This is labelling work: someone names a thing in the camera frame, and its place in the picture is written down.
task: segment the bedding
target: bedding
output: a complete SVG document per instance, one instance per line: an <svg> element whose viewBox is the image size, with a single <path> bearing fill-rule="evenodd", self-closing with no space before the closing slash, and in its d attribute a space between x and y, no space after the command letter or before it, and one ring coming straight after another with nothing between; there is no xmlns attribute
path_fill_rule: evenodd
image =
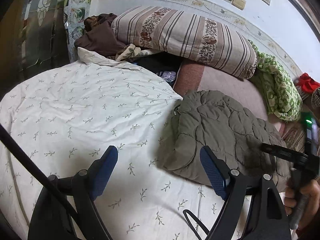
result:
<svg viewBox="0 0 320 240"><path fill-rule="evenodd" d="M117 147L118 162L95 201L114 240L196 239L183 209L211 228L223 201L211 188L162 169L173 150L170 122L181 97L139 66L81 48L78 54L81 61L43 72L6 94L0 123L47 176L73 176L109 145ZM0 209L26 240L42 186L2 144L0 165ZM249 204L246 197L242 218ZM239 221L233 239L244 223Z"/></svg>
<svg viewBox="0 0 320 240"><path fill-rule="evenodd" d="M250 78L265 98L268 113L274 113L284 121L298 121L301 116L302 99L288 72L277 62L276 57L258 51L257 70Z"/></svg>
<svg viewBox="0 0 320 240"><path fill-rule="evenodd" d="M223 71L185 60L178 72L174 91L182 97L188 90L218 90L248 108L255 117L270 122L282 135L285 122L274 114L268 114L263 97L248 80L240 80Z"/></svg>
<svg viewBox="0 0 320 240"><path fill-rule="evenodd" d="M271 175L279 192L286 188L290 163L260 151L261 143L286 147L275 127L220 91L189 91L177 107L178 138L164 166L188 179L211 185L200 162L208 145L230 169L247 176Z"/></svg>
<svg viewBox="0 0 320 240"><path fill-rule="evenodd" d="M256 55L237 31L203 16L170 8L139 6L119 15L111 24L123 43L167 51L235 77L248 79Z"/></svg>

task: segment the crumpled cloth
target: crumpled cloth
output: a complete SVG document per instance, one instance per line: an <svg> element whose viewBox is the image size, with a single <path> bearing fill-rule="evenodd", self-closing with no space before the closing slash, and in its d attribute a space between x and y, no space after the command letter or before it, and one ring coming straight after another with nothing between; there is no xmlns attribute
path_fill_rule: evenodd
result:
<svg viewBox="0 0 320 240"><path fill-rule="evenodd" d="M297 121L301 116L302 99L288 72L279 64L276 57L258 51L256 71L250 81L263 95L268 114L274 113L281 120Z"/></svg>
<svg viewBox="0 0 320 240"><path fill-rule="evenodd" d="M113 13L109 13L86 18L84 26L87 33L75 41L75 47L95 51L115 61L133 61L133 58L161 52L156 49L141 49L133 44L126 45L119 41L110 27L116 17Z"/></svg>
<svg viewBox="0 0 320 240"><path fill-rule="evenodd" d="M117 40L110 25L116 18L113 13L100 14L84 20L87 31L75 41L75 47L95 51L104 57L115 56L126 44Z"/></svg>
<svg viewBox="0 0 320 240"><path fill-rule="evenodd" d="M116 54L115 61L127 60L132 58L133 61L137 57L145 57L161 52L157 49L141 49L140 47L130 44Z"/></svg>
<svg viewBox="0 0 320 240"><path fill-rule="evenodd" d="M307 73L303 73L299 77L299 82L297 83L297 86L300 86L303 92L312 94L313 91L320 87L320 84L314 81Z"/></svg>
<svg viewBox="0 0 320 240"><path fill-rule="evenodd" d="M90 16L84 20L84 28L87 32L91 31L93 28L97 27L99 24L104 23L105 21L108 22L109 26L117 16L113 13L102 13L98 16Z"/></svg>

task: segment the screw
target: screw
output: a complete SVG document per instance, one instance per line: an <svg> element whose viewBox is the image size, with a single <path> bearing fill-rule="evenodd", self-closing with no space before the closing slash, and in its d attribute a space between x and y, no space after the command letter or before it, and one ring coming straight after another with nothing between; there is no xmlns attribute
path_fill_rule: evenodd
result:
<svg viewBox="0 0 320 240"><path fill-rule="evenodd" d="M81 171L79 171L79 175L80 175L80 176L87 175L87 173L88 173L87 170L81 170Z"/></svg>
<svg viewBox="0 0 320 240"><path fill-rule="evenodd" d="M54 175L54 174L51 174L51 175L48 177L48 179L49 179L50 181L54 181L55 178L56 178L56 175Z"/></svg>
<svg viewBox="0 0 320 240"><path fill-rule="evenodd" d="M231 174L233 176L238 176L240 174L240 172L238 170L236 170L236 169L233 169L233 170L231 170Z"/></svg>
<svg viewBox="0 0 320 240"><path fill-rule="evenodd" d="M271 180L271 176L269 174L264 174L263 178L266 180Z"/></svg>

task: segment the red cloth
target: red cloth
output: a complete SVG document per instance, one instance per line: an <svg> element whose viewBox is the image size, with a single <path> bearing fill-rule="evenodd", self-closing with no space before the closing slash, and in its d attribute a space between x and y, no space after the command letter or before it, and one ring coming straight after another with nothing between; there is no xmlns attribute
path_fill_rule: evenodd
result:
<svg viewBox="0 0 320 240"><path fill-rule="evenodd" d="M297 86L301 86L303 92L312 94L313 91L320 87L320 84L309 77L307 73L303 73L299 77L299 83L297 84Z"/></svg>

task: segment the brown blanket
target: brown blanket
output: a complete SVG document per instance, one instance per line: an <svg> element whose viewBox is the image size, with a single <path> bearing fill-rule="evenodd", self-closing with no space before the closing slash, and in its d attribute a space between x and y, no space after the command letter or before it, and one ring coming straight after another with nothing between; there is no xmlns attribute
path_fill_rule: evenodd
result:
<svg viewBox="0 0 320 240"><path fill-rule="evenodd" d="M116 39L110 27L116 17L110 13L85 19L84 26L87 33L75 41L75 47L95 51L104 57L115 56L126 46Z"/></svg>

